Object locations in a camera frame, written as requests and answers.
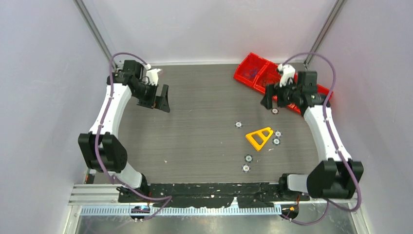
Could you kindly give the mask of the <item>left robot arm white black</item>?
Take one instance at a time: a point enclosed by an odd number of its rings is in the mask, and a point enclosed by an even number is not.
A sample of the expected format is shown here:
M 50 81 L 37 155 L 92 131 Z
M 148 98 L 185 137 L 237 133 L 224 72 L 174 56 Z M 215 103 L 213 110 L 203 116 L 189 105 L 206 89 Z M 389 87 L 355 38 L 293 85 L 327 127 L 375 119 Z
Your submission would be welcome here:
M 128 153 L 118 138 L 121 119 L 131 98 L 149 109 L 170 112 L 168 85 L 157 95 L 162 69 L 125 60 L 116 70 L 111 69 L 106 79 L 106 93 L 97 119 L 87 133 L 78 137 L 78 145 L 89 169 L 105 173 L 110 181 L 119 182 L 138 202 L 149 197 L 146 177 L 128 162 Z

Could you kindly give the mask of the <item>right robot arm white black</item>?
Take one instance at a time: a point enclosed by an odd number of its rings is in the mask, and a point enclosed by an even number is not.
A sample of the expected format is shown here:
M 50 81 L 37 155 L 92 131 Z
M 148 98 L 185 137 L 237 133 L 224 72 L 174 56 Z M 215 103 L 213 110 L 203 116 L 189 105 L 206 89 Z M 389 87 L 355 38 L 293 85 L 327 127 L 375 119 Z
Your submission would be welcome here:
M 261 105 L 273 108 L 273 97 L 279 108 L 294 104 L 309 126 L 319 163 L 310 174 L 285 173 L 280 179 L 278 194 L 291 200 L 297 192 L 312 198 L 350 199 L 358 189 L 364 172 L 362 162 L 354 161 L 343 146 L 335 128 L 327 95 L 318 91 L 315 71 L 299 72 L 297 81 L 286 86 L 266 85 Z

